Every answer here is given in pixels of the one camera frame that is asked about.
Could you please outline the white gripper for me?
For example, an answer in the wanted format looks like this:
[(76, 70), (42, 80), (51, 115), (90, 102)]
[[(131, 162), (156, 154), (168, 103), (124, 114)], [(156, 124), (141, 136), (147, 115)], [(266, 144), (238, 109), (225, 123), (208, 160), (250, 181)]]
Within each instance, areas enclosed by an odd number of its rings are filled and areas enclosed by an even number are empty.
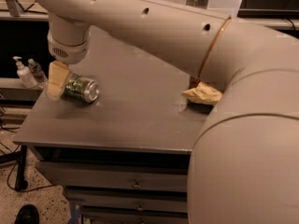
[(59, 100), (64, 92), (64, 86), (70, 78), (72, 71), (68, 64), (82, 61), (89, 51), (90, 38), (80, 45), (64, 45), (48, 34), (50, 55), (56, 60), (50, 63), (47, 95), (52, 100)]

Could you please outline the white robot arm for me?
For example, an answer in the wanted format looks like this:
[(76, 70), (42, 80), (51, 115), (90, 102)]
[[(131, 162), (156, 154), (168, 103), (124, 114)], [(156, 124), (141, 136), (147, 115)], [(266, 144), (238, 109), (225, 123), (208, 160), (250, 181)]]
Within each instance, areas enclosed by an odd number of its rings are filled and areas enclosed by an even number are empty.
[(36, 0), (79, 62), (96, 26), (221, 91), (192, 149), (190, 224), (299, 224), (299, 48), (276, 30), (163, 0)]

